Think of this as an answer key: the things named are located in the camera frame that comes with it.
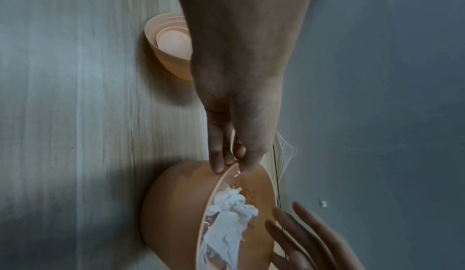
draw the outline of gray surface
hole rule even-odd
[[[464,27],[464,0],[312,0],[278,127],[288,198],[368,269],[464,268]]]

